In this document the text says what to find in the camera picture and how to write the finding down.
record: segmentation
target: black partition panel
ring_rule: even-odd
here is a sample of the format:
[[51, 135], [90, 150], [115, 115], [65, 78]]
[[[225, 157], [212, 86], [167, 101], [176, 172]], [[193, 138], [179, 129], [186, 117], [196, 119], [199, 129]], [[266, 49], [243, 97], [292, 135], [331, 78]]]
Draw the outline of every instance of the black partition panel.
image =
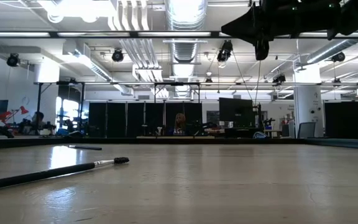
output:
[[144, 103], [128, 103], [127, 137], [143, 135]]
[[165, 112], [165, 124], [167, 130], [171, 130], [175, 127], [175, 119], [178, 113], [185, 113], [184, 103], [166, 103]]
[[162, 127], [163, 110], [163, 103], [146, 103], [146, 124], [149, 133], [154, 132], [157, 127]]
[[106, 130], [106, 103], [89, 104], [89, 136], [104, 138]]
[[358, 139], [358, 102], [325, 103], [326, 135]]
[[201, 103], [185, 103], [186, 123], [203, 122], [203, 106]]
[[125, 103], [108, 103], [107, 109], [107, 137], [125, 137]]

